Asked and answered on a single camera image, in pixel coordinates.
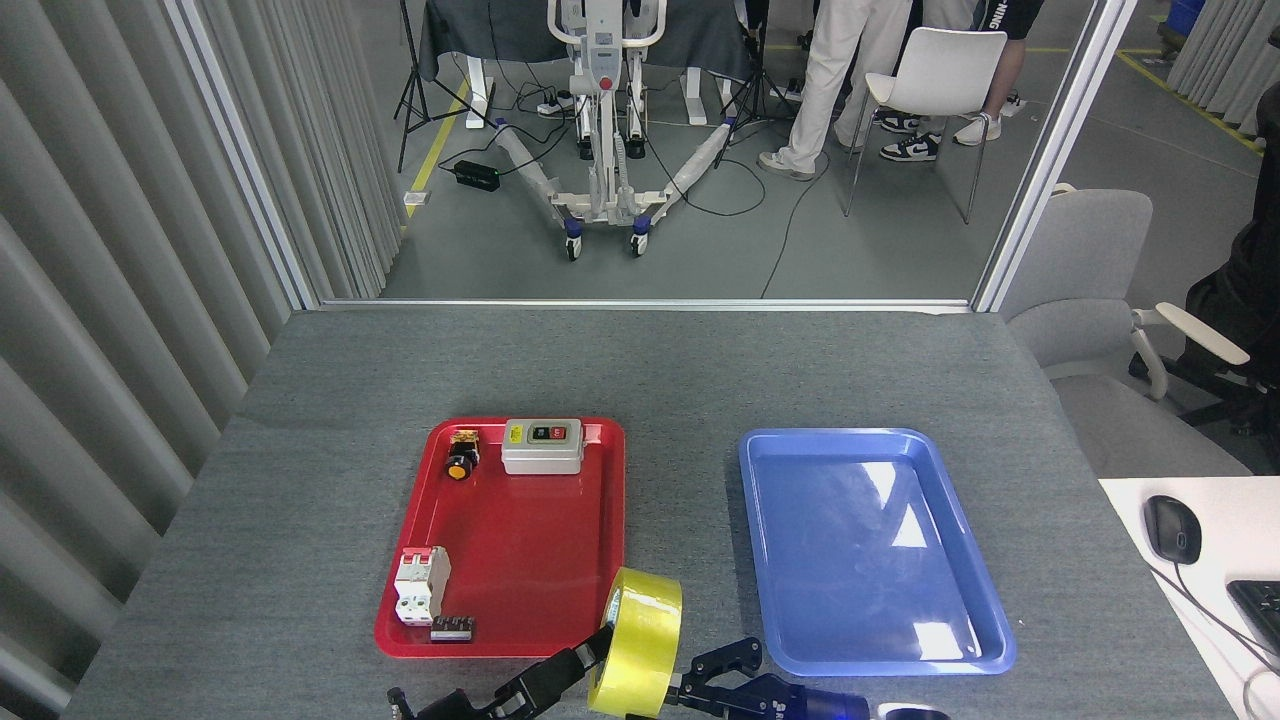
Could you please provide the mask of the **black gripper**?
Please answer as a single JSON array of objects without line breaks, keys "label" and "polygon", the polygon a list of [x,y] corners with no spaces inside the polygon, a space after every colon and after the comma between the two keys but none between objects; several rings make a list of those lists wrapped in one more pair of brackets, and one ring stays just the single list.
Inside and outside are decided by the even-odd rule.
[{"label": "black gripper", "polygon": [[613,626],[603,626],[582,643],[553,653],[521,673],[518,680],[507,682],[483,707],[472,705],[463,691],[453,691],[419,710],[413,719],[535,719],[605,660],[613,634]]},{"label": "black gripper", "polygon": [[[762,642],[755,637],[721,646],[692,660],[690,680],[669,685],[664,705],[682,706],[718,719],[870,719],[870,705],[859,694],[822,691],[758,676]],[[712,682],[727,673],[748,676],[739,687]]]}]

